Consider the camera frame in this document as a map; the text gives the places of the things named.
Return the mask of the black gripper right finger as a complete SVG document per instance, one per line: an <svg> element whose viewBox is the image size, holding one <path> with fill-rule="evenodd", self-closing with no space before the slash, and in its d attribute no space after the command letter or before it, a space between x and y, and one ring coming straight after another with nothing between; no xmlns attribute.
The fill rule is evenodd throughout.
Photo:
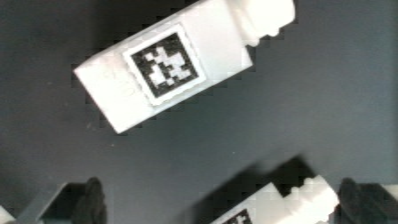
<svg viewBox="0 0 398 224"><path fill-rule="evenodd" d="M345 178L338 199L335 224L398 224L398 199L379 183Z"/></svg>

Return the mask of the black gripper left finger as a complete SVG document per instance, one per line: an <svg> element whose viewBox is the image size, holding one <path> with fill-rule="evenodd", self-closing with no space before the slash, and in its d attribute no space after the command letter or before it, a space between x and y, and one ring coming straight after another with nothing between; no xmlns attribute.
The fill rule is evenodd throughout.
<svg viewBox="0 0 398 224"><path fill-rule="evenodd" d="M18 216L18 224L107 224L104 185L97 177L45 188Z"/></svg>

